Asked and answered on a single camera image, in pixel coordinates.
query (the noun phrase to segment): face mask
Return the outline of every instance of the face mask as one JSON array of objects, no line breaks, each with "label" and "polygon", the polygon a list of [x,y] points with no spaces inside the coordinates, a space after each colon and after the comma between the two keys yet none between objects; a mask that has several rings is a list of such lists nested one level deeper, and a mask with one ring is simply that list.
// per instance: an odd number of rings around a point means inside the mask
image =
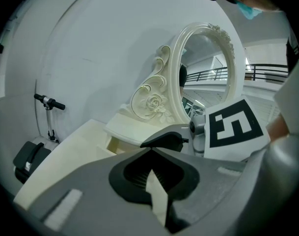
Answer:
[{"label": "face mask", "polygon": [[257,16],[258,14],[262,13],[261,10],[259,9],[253,9],[251,7],[248,7],[247,5],[238,2],[237,1],[237,5],[240,9],[240,11],[243,13],[243,15],[247,18],[247,19],[253,19],[255,16]]}]

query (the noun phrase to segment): black and white marker board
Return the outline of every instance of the black and white marker board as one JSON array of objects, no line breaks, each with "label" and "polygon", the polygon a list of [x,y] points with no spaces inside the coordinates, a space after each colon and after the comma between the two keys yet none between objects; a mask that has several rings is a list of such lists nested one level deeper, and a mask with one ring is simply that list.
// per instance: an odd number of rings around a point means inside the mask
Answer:
[{"label": "black and white marker board", "polygon": [[204,157],[242,161],[270,142],[250,101],[239,97],[206,109]]}]

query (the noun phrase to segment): balcony railing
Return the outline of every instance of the balcony railing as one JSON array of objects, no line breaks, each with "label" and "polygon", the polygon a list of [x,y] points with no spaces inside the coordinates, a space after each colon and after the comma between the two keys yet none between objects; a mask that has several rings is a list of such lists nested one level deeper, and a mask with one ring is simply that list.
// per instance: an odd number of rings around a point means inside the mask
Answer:
[{"label": "balcony railing", "polygon": [[[270,67],[273,69],[261,69],[257,67]],[[264,80],[265,82],[277,82],[282,84],[288,77],[288,66],[279,64],[249,64],[246,65],[245,80]],[[187,76],[186,82],[192,81],[215,81],[227,80],[227,67],[191,73]]]}]

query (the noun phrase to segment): metal railing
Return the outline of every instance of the metal railing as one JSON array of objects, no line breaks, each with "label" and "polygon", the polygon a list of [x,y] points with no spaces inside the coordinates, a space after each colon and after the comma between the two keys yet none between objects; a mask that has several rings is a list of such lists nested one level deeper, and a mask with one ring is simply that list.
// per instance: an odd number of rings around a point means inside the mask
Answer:
[{"label": "metal railing", "polygon": [[[288,77],[288,69],[286,71],[284,71],[284,70],[279,70],[279,69],[257,68],[257,67],[288,68],[288,66],[286,66],[286,65],[249,64],[246,66],[249,68],[247,68],[245,70],[245,80],[253,80],[253,81],[265,80],[266,82],[275,81],[275,82],[283,83],[285,81],[285,79]],[[191,73],[191,74],[187,75],[186,82],[227,80],[227,78],[228,78],[227,67],[220,67],[220,68],[201,71],[201,72],[197,72],[197,73]]]}]

